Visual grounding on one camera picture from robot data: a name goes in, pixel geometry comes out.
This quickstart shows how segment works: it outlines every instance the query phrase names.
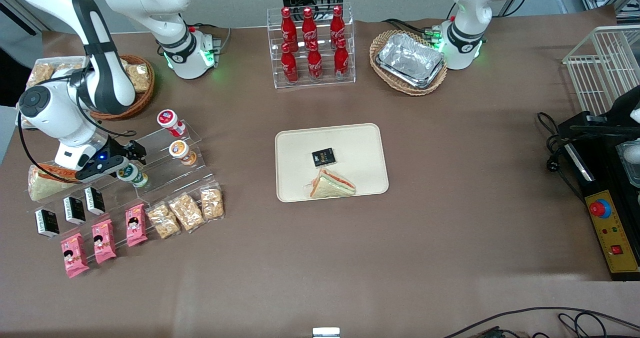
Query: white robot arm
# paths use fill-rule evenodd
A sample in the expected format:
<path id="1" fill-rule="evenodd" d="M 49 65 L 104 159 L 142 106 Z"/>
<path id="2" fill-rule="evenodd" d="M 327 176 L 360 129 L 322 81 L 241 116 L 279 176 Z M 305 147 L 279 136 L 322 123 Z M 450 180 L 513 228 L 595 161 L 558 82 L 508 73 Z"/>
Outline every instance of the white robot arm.
<path id="1" fill-rule="evenodd" d="M 93 0 L 26 0 L 66 22 L 80 36 L 91 68 L 55 73 L 52 80 L 27 89 L 18 101 L 20 114 L 36 128 L 60 141 L 55 162 L 79 171 L 76 178 L 93 180 L 144 157 L 98 130 L 85 110 L 121 114 L 135 99 L 135 90 L 121 65 L 114 42 Z M 103 157 L 97 164 L 94 157 Z"/>
<path id="2" fill-rule="evenodd" d="M 183 79 L 194 79 L 215 66 L 213 38 L 185 25 L 180 12 L 191 0 L 106 0 L 109 7 L 151 31 L 169 66 Z"/>
<path id="3" fill-rule="evenodd" d="M 459 10 L 453 22 L 445 21 L 440 26 L 443 39 L 441 49 L 446 66 L 459 70 L 470 66 L 480 48 L 480 41 L 493 17 L 489 3 L 501 0 L 453 1 Z"/>

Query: brown tablecloth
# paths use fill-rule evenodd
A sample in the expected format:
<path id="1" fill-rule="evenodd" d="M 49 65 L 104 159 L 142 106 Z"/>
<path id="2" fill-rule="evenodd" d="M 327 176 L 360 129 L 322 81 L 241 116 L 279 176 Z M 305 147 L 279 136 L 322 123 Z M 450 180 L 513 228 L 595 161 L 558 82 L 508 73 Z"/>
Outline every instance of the brown tablecloth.
<path id="1" fill-rule="evenodd" d="M 423 98 L 370 68 L 384 24 L 356 27 L 355 84 L 277 91 L 264 28 L 233 30 L 220 67 L 193 81 L 167 68 L 151 35 L 114 35 L 120 53 L 153 62 L 157 94 L 143 114 L 107 127 L 144 135 L 158 110 L 177 109 L 203 138 L 227 218 L 68 279 L 57 240 L 38 236 L 20 203 L 29 162 L 14 136 L 0 167 L 3 336 L 295 337 L 340 326 L 346 337 L 437 337 L 534 305 L 637 319 L 640 283 L 608 281 L 585 209 L 545 169 L 547 133 L 535 119 L 579 110 L 560 59 L 614 23 L 611 9 L 494 19 L 473 65 Z M 82 53 L 76 37 L 44 41 L 48 56 Z M 388 192 L 279 202 L 275 135 L 355 123 L 380 127 Z M 55 139 L 27 140 L 36 159 L 53 158 Z M 551 312 L 495 323 L 562 333 Z"/>

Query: clear acrylic stand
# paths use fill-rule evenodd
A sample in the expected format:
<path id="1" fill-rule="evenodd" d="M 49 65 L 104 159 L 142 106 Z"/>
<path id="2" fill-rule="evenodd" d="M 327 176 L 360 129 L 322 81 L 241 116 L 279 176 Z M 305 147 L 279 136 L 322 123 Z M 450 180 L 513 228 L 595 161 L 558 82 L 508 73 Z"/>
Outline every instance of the clear acrylic stand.
<path id="1" fill-rule="evenodd" d="M 204 164 L 201 151 L 197 145 L 201 141 L 200 136 L 188 123 L 185 121 L 183 123 L 187 126 L 187 131 L 182 137 L 174 137 L 169 131 L 160 129 L 137 139 L 137 142 L 146 148 L 147 153 L 146 165 L 134 162 L 140 168 L 140 171 L 148 175 L 148 182 L 144 187 L 134 188 L 132 184 L 108 175 L 91 183 L 78 184 L 37 202 L 31 201 L 28 192 L 25 192 L 29 201 L 28 206 L 36 206 L 36 208 L 29 211 L 30 216 L 35 218 L 35 212 L 40 209 L 54 212 L 57 217 L 60 234 L 50 238 L 50 240 L 60 242 L 65 238 L 80 233 L 84 240 L 84 249 L 87 252 L 87 260 L 89 262 L 95 260 L 92 254 L 94 251 L 92 226 L 94 224 L 110 219 L 113 225 L 116 249 L 125 245 L 127 229 L 124 216 L 127 209 L 139 204 L 144 204 L 145 208 L 147 208 L 168 196 L 182 192 L 193 193 L 201 185 L 213 181 L 213 174 Z M 180 160 L 174 159 L 169 155 L 169 144 L 176 139 L 185 141 L 190 150 L 195 151 L 198 159 L 194 164 L 183 165 Z M 104 214 L 94 215 L 87 211 L 84 192 L 87 187 L 96 188 L 102 193 L 106 208 Z M 65 220 L 63 199 L 68 196 L 82 201 L 86 217 L 86 222 L 83 224 L 75 225 Z M 154 227 L 151 226 L 149 221 L 146 223 L 146 231 L 153 234 Z"/>
<path id="2" fill-rule="evenodd" d="M 334 75 L 334 50 L 331 48 L 331 20 L 334 18 L 334 5 L 322 4 L 312 5 L 310 8 L 315 12 L 314 20 L 318 29 L 318 52 L 322 56 L 322 81 L 311 82 L 309 70 L 307 69 L 308 51 L 302 39 L 302 11 L 305 7 L 291 8 L 291 19 L 297 29 L 298 51 L 293 53 L 297 66 L 298 81 L 295 85 L 287 83 L 287 79 L 282 71 L 282 13 L 279 8 L 267 10 L 267 35 L 269 37 L 269 52 L 271 66 L 273 69 L 273 84 L 276 89 L 290 87 L 306 87 L 311 85 L 344 84 L 356 82 L 356 58 L 355 58 L 355 29 L 352 5 L 342 4 L 342 20 L 344 21 L 344 37 L 347 41 L 347 52 L 349 53 L 349 71 L 345 80 L 338 80 Z"/>

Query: sandwich wrapper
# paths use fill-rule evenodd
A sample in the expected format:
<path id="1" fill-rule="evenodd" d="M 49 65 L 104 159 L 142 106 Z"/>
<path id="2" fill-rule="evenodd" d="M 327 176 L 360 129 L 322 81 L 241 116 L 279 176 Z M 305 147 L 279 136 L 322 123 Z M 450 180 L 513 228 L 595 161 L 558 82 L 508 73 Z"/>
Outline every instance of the sandwich wrapper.
<path id="1" fill-rule="evenodd" d="M 305 192 L 312 199 L 327 197 L 348 197 L 356 194 L 356 187 L 340 174 L 322 168 L 318 176 L 311 181 L 311 185 L 304 187 Z"/>
<path id="2" fill-rule="evenodd" d="M 375 62 L 412 87 L 427 89 L 444 66 L 444 55 L 401 33 L 389 38 Z"/>

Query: control panel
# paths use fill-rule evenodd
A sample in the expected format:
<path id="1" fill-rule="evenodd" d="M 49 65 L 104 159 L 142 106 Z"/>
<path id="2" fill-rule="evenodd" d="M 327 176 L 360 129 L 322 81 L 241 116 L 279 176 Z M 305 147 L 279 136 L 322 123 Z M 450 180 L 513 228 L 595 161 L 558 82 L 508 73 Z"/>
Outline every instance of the control panel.
<path id="1" fill-rule="evenodd" d="M 608 190 L 584 199 L 610 272 L 638 272 L 638 263 Z"/>

